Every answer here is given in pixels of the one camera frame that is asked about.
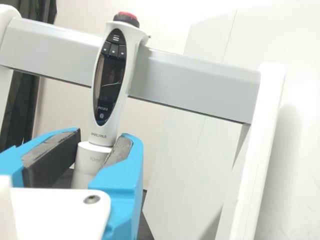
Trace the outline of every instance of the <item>dark fabric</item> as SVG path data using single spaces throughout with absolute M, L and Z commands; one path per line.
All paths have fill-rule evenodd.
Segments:
M 0 4 L 15 7 L 23 18 L 42 21 L 44 15 L 42 11 L 46 1 L 0 0 Z M 53 24 L 57 14 L 56 0 L 51 0 L 49 6 L 48 19 L 45 20 Z M 38 84 L 38 76 L 13 72 L 0 132 L 0 152 L 30 140 L 37 104 Z

